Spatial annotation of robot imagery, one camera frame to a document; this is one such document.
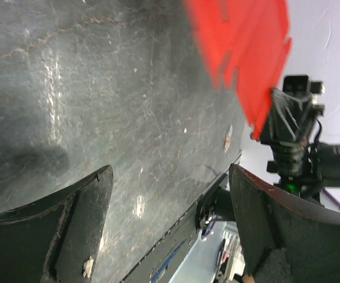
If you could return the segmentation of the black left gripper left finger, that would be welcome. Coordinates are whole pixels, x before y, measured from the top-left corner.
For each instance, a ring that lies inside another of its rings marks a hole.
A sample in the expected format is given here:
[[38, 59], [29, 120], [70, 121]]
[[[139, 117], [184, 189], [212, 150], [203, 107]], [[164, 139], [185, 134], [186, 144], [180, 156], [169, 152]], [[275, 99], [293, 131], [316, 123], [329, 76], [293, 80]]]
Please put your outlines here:
[[0, 282], [91, 282], [113, 190], [103, 166], [0, 214]]

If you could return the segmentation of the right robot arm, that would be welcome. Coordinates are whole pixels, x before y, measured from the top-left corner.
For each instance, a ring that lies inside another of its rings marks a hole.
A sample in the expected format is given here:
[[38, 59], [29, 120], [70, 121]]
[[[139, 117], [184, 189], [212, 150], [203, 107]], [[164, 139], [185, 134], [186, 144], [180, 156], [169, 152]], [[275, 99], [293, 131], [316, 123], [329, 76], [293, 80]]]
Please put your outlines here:
[[313, 203], [326, 187], [340, 187], [340, 144], [320, 140], [325, 106], [317, 97], [323, 81], [308, 75], [288, 75], [281, 90], [270, 93], [271, 107], [260, 143], [268, 145], [273, 159], [267, 172], [277, 174], [276, 187]]

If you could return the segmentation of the red paper box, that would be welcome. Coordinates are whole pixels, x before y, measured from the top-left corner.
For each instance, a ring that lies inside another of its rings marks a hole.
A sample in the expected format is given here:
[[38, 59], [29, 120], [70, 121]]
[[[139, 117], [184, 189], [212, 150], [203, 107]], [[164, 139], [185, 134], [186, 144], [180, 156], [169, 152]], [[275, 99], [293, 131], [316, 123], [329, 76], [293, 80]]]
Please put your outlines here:
[[292, 47], [287, 1], [185, 1], [201, 58], [215, 89], [234, 90], [259, 140]]

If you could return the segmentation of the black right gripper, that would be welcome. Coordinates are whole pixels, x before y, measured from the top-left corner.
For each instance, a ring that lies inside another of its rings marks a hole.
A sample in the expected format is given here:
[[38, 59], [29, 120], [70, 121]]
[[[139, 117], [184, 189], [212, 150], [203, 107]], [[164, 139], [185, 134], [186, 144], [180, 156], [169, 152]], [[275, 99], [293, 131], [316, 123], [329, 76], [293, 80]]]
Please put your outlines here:
[[317, 102], [317, 96], [324, 93], [324, 82], [311, 80], [308, 75], [288, 75], [281, 90], [271, 89], [271, 107], [259, 138], [272, 150], [268, 172], [281, 177], [302, 177], [311, 172], [322, 126], [312, 143], [310, 137], [325, 111], [325, 106]]

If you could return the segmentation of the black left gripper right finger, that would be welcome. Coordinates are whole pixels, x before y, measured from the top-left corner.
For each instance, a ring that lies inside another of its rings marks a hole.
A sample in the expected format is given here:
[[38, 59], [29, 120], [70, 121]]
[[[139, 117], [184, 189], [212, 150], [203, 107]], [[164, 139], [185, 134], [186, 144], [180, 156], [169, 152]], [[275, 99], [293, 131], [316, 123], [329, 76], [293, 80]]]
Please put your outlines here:
[[340, 212], [229, 167], [246, 272], [255, 282], [340, 282]]

